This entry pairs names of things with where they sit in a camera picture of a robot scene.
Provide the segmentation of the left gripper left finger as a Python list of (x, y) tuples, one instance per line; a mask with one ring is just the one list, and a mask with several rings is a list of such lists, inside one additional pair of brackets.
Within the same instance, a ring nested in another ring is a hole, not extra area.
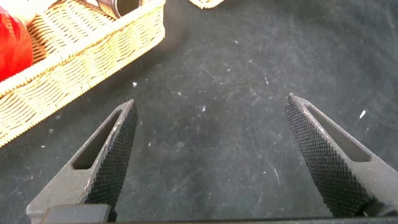
[(114, 221), (137, 119), (134, 100), (116, 107), (27, 206), (26, 214), (31, 222), (41, 221), (50, 207), (84, 204), (109, 206), (109, 219)]

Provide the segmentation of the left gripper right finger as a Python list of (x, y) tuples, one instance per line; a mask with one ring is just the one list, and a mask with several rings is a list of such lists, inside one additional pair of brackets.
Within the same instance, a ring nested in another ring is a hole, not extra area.
[(397, 215), (397, 171), (311, 102), (290, 94), (285, 115), (324, 203), (336, 217)]

